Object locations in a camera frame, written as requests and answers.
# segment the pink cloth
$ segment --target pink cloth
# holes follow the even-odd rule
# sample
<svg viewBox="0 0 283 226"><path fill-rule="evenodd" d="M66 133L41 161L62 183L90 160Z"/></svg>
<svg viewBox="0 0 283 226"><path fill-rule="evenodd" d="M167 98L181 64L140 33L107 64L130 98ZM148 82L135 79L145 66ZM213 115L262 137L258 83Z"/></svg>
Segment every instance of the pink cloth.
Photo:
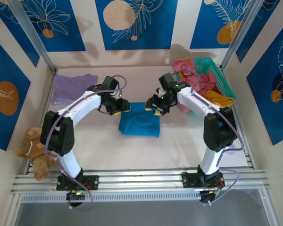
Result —
<svg viewBox="0 0 283 226"><path fill-rule="evenodd" d="M207 72L205 75L199 74L199 76L200 76L200 81L196 84L194 90L197 93L199 93L201 96L203 96L207 93L208 90L212 90L215 87L217 80L212 72ZM197 82L197 76L190 75L179 80L179 82L184 82L184 81L189 83L191 86L193 86ZM186 106L180 103L178 103L178 105L183 112L186 113L189 111L189 108L187 108Z"/></svg>
<svg viewBox="0 0 283 226"><path fill-rule="evenodd" d="M195 60L179 59L172 63L172 67L174 71L176 72L181 71L181 70L188 70L191 72L196 72L195 71ZM192 74L191 72L183 72L183 74L187 76L187 75L191 75Z"/></svg>

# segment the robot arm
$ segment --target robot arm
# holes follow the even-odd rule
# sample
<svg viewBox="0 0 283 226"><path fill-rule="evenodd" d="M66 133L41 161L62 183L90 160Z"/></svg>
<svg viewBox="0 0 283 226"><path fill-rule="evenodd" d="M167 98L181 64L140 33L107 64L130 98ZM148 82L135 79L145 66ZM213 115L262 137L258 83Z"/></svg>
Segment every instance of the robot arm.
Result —
<svg viewBox="0 0 283 226"><path fill-rule="evenodd" d="M182 173L183 186L194 188L215 188L222 189L224 183L216 183L216 180L223 180L219 172L219 162L222 152L233 144L237 138L233 130L217 113L221 113L236 128L233 112L229 107L221 108L207 101L199 95L188 83L177 83L172 75L165 74L159 78L161 87L157 89L158 94L153 95L147 102L145 109L155 109L155 115L169 113L170 107L183 104L198 116L204 119L203 139L207 145L204 158L197 167L197 173ZM210 193L201 202L212 201L215 194Z"/></svg>
<svg viewBox="0 0 283 226"><path fill-rule="evenodd" d="M114 95L112 95L112 92L105 92L106 90L115 90L117 85L118 81L116 79L107 76L102 84L90 86L78 100L68 107L58 112L49 111L45 114L40 139L43 144L46 143L54 122L62 116L57 124L58 128L53 130L48 145L48 149L57 154L62 168L61 176L58 177L57 190L72 191L78 189L77 184L70 180L68 176L86 185L89 190L97 188L97 183L94 182L98 178L83 175L83 169L75 158L73 152L75 143L74 127L89 112L102 105L106 107L106 111L110 115L119 114L121 111L129 111L130 104L127 100L119 98L120 91Z"/></svg>

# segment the white floor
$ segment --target white floor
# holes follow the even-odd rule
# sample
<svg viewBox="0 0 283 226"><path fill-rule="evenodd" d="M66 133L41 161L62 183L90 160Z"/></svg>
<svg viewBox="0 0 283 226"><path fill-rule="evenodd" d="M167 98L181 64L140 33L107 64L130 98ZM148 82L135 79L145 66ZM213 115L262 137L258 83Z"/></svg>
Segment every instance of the white floor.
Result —
<svg viewBox="0 0 283 226"><path fill-rule="evenodd" d="M122 97L129 102L145 102L159 87L159 77L172 72L170 66L59 69L58 74L74 77L93 74L101 83L105 76L126 77ZM65 105L50 105L57 111ZM175 106L160 119L160 137L125 136L118 130L120 115L92 111L75 127L74 152L84 170L128 170L197 167L206 149L203 121L192 112ZM227 153L222 166L247 166L243 151Z"/></svg>

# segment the plastic basket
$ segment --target plastic basket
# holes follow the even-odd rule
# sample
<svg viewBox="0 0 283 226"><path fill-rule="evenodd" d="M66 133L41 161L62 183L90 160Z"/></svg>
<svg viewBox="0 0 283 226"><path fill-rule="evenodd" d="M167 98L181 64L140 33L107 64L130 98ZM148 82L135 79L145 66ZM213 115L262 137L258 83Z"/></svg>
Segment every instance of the plastic basket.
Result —
<svg viewBox="0 0 283 226"><path fill-rule="evenodd" d="M217 88L225 97L231 97L234 100L236 100L236 96L233 93L230 86L227 84L224 76L221 74L219 69L217 68L214 61L210 58L204 58L204 59L197 59L195 60L195 69L196 73L198 74L205 74L206 72L212 72L217 80Z"/></svg>

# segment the white wall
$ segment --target white wall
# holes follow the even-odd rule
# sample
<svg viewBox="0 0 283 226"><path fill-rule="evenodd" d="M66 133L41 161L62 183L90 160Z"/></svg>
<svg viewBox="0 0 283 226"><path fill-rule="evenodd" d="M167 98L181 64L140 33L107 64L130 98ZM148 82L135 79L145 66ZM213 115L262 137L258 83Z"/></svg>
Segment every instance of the white wall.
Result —
<svg viewBox="0 0 283 226"><path fill-rule="evenodd" d="M1 19L0 45L31 81L8 150L6 152L0 150L0 221L2 221L1 210L6 205L6 198L11 191L15 175L23 162L23 159L14 155L14 150L22 147L24 132L29 127L38 126L52 75L42 60L39 61L37 68L34 67Z"/></svg>
<svg viewBox="0 0 283 226"><path fill-rule="evenodd" d="M251 152L259 169L265 169L272 196L283 218L283 141L272 146L246 77L283 28L283 0L271 15L246 57L240 64L232 59L225 76L237 96Z"/></svg>
<svg viewBox="0 0 283 226"><path fill-rule="evenodd" d="M171 49L106 51L94 0L71 0L86 51L50 52L56 68L170 65L178 58L212 58L220 64L227 48L190 49L203 0L178 0Z"/></svg>

